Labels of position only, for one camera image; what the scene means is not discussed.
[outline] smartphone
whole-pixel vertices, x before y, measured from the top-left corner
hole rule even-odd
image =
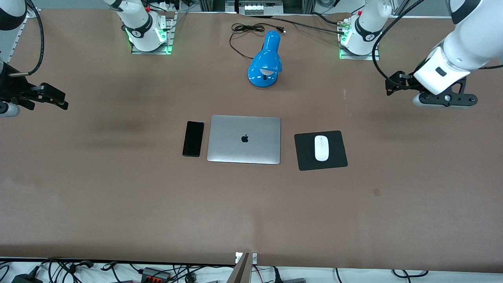
[[[185,142],[183,156],[199,157],[201,154],[201,143],[203,141],[203,122],[187,122],[185,130]]]

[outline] white mouse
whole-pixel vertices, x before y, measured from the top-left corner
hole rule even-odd
[[[314,157],[318,161],[326,161],[328,154],[328,139],[324,135],[317,135],[314,138]]]

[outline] blue desk lamp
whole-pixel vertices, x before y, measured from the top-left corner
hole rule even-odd
[[[280,33],[272,30],[267,32],[262,50],[253,58],[248,68],[248,80],[259,88],[272,86],[281,72],[281,58],[278,54]]]

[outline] silver laptop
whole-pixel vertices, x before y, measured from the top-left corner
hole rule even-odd
[[[213,115],[208,161],[279,164],[281,119]]]

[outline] mouse pad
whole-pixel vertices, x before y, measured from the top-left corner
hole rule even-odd
[[[328,159],[323,162],[314,157],[314,137],[317,135],[324,135],[328,139]],[[346,167],[348,165],[341,131],[298,133],[294,137],[300,171]]]

